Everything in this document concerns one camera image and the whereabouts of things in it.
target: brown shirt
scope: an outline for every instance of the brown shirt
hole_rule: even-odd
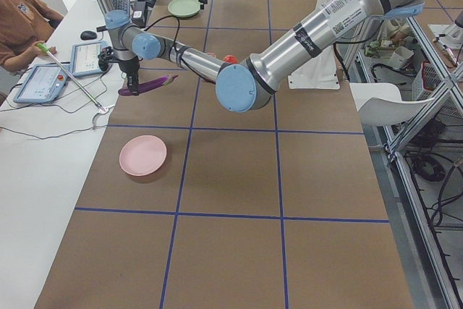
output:
[[[0,0],[0,65],[36,41],[47,41],[53,28],[43,17],[49,10],[40,0]]]

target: green plate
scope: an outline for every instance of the green plate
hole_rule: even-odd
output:
[[[174,16],[191,17],[200,11],[200,2],[198,0],[173,0],[167,9]]]

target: plate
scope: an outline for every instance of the plate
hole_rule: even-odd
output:
[[[124,145],[119,154],[119,165],[124,172],[141,177],[158,170],[166,156],[164,141],[154,135],[141,135]]]
[[[191,17],[200,11],[200,2],[198,0],[173,0],[167,9],[174,16]]]

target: pink plate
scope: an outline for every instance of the pink plate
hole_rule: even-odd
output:
[[[141,135],[125,144],[119,154],[119,164],[124,172],[141,177],[158,170],[166,156],[167,147],[161,139]]]

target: white table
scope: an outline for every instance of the white table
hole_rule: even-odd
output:
[[[104,20],[97,2],[77,0],[48,45],[57,47],[60,61],[69,61],[72,45],[82,42],[80,33],[101,25]],[[110,42],[107,33],[105,40]],[[36,59],[33,64],[44,62],[50,60]],[[95,78],[85,77],[82,83]],[[117,64],[103,80],[108,91],[98,100],[106,106],[115,103],[124,82]],[[63,94],[75,89],[69,81]],[[88,90],[96,96],[104,86],[97,81]],[[16,92],[8,97],[13,106]],[[56,103],[73,111],[87,102],[88,98],[76,91]],[[4,103],[0,109],[10,106]],[[40,137],[60,135],[92,127],[95,112],[92,103],[74,114],[57,107],[34,106],[0,112],[0,127]],[[106,124],[108,117],[99,117],[98,124]],[[36,140],[0,130],[0,308],[34,307],[104,131],[100,128]]]

